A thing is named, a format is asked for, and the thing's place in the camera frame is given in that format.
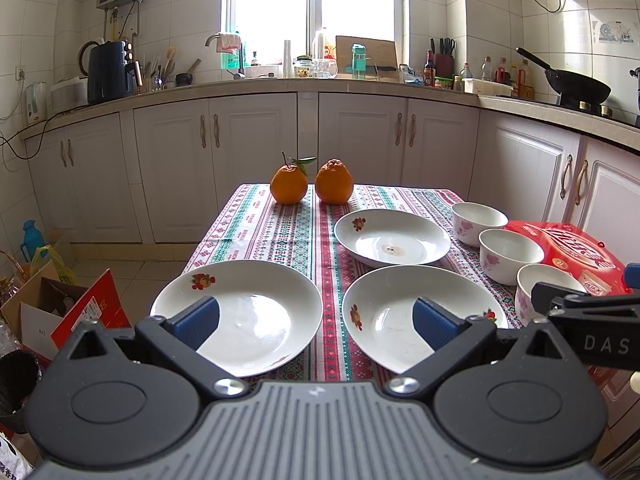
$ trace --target cutting board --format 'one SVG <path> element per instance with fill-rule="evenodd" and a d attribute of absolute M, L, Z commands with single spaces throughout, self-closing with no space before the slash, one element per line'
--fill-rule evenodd
<path fill-rule="evenodd" d="M 353 52 L 351 47 L 354 43 L 364 45 L 367 57 L 367 77 L 375 76 L 376 71 L 374 65 L 378 66 L 380 77 L 398 80 L 399 72 L 398 58 L 396 57 L 396 44 L 393 41 L 372 40 L 371 38 L 357 38 L 355 36 L 336 36 L 335 37 L 335 59 L 338 64 L 338 73 L 351 73 L 345 70 L 346 67 L 351 68 L 353 60 Z M 381 66 L 392 66 L 396 70 L 383 71 Z"/>

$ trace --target countertop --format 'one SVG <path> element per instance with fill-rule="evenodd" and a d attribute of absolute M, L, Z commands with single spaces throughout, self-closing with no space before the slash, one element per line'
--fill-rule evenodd
<path fill-rule="evenodd" d="M 477 96 L 463 92 L 398 83 L 354 81 L 352 79 L 245 79 L 242 81 L 225 81 L 185 88 L 173 88 L 118 99 L 62 114 L 49 121 L 47 131 L 115 112 L 133 110 L 134 108 L 209 97 L 274 92 L 372 94 L 473 106 L 568 128 L 576 132 L 614 142 L 640 153 L 640 129 L 630 124 L 619 123 L 617 121 L 590 116 L 571 110 L 564 110 L 563 108 L 542 103 L 502 97 Z M 24 140 L 41 133 L 44 124 L 43 121 L 26 128 L 20 133 L 20 138 Z"/>

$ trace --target screw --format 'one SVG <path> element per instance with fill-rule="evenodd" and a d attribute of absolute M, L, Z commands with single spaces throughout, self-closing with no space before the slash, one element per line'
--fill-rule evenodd
<path fill-rule="evenodd" d="M 238 379 L 220 379 L 213 384 L 214 391 L 223 397 L 234 397 L 246 390 L 246 385 Z"/>
<path fill-rule="evenodd" d="M 394 377 L 387 383 L 388 388 L 395 394 L 414 394 L 420 389 L 420 383 L 412 377 Z"/>

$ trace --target blue gripper pad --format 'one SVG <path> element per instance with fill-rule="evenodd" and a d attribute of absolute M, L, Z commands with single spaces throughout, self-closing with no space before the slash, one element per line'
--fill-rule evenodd
<path fill-rule="evenodd" d="M 220 321 L 220 306 L 213 296 L 204 296 L 162 326 L 192 350 L 204 343 Z"/>
<path fill-rule="evenodd" d="M 640 264 L 628 264 L 625 267 L 625 285 L 629 288 L 640 288 Z"/>
<path fill-rule="evenodd" d="M 413 319 L 415 331 L 434 351 L 455 339 L 468 326 L 466 321 L 429 298 L 415 301 Z"/>

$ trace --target faucet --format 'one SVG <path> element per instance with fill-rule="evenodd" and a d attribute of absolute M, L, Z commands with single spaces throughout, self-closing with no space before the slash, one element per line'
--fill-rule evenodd
<path fill-rule="evenodd" d="M 211 40 L 215 40 L 220 37 L 220 33 L 216 32 L 207 38 L 204 42 L 204 46 L 209 46 Z M 240 48 L 238 49 L 238 73 L 234 74 L 234 79 L 244 79 L 244 56 L 242 55 L 242 40 L 240 40 Z"/>

